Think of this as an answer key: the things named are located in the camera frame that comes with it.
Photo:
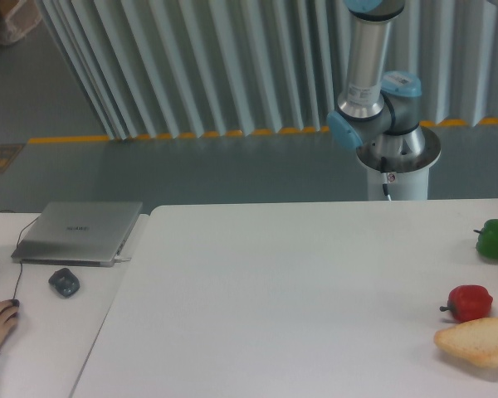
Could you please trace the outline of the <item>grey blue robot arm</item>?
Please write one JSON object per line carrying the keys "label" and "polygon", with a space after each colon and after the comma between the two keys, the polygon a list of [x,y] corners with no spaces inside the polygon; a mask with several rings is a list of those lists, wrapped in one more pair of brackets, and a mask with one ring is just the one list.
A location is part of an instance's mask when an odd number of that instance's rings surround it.
{"label": "grey blue robot arm", "polygon": [[344,88],[327,115],[333,138],[355,150],[380,135],[400,136],[418,128],[420,80],[384,70],[393,22],[404,1],[347,1],[352,41]]}

